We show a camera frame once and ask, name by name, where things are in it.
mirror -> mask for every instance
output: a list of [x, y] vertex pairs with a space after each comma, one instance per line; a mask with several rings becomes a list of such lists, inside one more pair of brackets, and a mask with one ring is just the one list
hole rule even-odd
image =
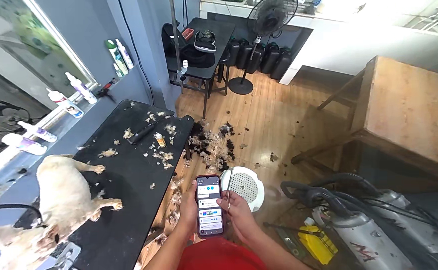
[[36, 124], [57, 107], [46, 88], [76, 92], [65, 72], [90, 89], [97, 85], [37, 3], [0, 0], [0, 152], [5, 134], [24, 132], [18, 121]]

dog paw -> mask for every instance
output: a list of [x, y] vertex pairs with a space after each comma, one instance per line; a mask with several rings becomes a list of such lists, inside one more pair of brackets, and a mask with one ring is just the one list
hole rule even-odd
[[98, 221], [99, 218], [100, 218], [100, 215], [101, 215], [101, 214], [102, 214], [102, 211], [100, 211], [100, 210], [96, 211], [96, 212], [90, 217], [90, 220], [93, 221], [93, 222]]
[[120, 199], [116, 199], [117, 202], [115, 202], [114, 204], [112, 204], [112, 207], [114, 208], [114, 210], [120, 210], [123, 208], [122, 206], [122, 200]]
[[103, 166], [103, 165], [96, 165], [93, 167], [94, 167], [94, 169], [92, 171], [94, 171], [96, 174], [99, 174], [99, 175], [105, 170], [105, 166]]

black jug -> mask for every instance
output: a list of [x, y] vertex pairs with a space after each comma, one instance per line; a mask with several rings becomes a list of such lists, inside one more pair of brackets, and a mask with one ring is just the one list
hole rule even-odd
[[235, 38], [231, 38], [227, 46], [229, 50], [227, 65], [234, 66], [236, 64], [237, 54], [239, 53], [240, 43]]
[[247, 73], [252, 74], [259, 69], [262, 56], [264, 55], [265, 52], [264, 47], [265, 47], [264, 43], [259, 43], [255, 48], [254, 54], [252, 55], [252, 60], [249, 62], [249, 65], [247, 66]]
[[240, 44], [239, 53], [236, 60], [236, 67], [238, 69], [246, 68], [249, 58], [251, 57], [252, 47], [254, 47], [254, 45], [249, 44], [247, 40]]
[[290, 50], [288, 48], [282, 49], [282, 53], [277, 60], [274, 69], [271, 72], [271, 79], [280, 80], [282, 75], [286, 73], [289, 65], [293, 62], [293, 58], [290, 54]]
[[269, 43], [265, 47], [265, 54], [261, 62], [261, 72], [269, 74], [276, 65], [279, 56], [279, 46], [276, 44], [276, 42]]

white stool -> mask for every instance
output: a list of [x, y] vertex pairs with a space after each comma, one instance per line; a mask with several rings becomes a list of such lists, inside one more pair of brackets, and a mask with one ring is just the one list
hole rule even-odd
[[257, 178], [257, 174], [245, 167], [232, 167], [225, 170], [221, 177], [222, 191], [230, 190], [239, 194], [249, 204], [252, 212], [256, 212], [264, 202], [264, 184]]

stool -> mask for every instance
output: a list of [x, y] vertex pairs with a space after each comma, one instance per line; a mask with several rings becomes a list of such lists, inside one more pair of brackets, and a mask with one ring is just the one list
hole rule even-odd
[[245, 167], [232, 167], [225, 170], [221, 177], [222, 191], [227, 190], [239, 194], [249, 204], [251, 212], [256, 212], [264, 202], [264, 184], [257, 178], [257, 174]]
[[[227, 64], [229, 60], [229, 50], [226, 49], [224, 53], [222, 54], [219, 63], [217, 64], [217, 73], [214, 74], [214, 77], [217, 77], [217, 82], [220, 83], [222, 80], [226, 83], [225, 87], [219, 87], [216, 89], [213, 89], [213, 91], [222, 91], [225, 90], [225, 96], [227, 96], [227, 88], [229, 87], [229, 65]], [[226, 66], [226, 77], [224, 77], [224, 66]]]

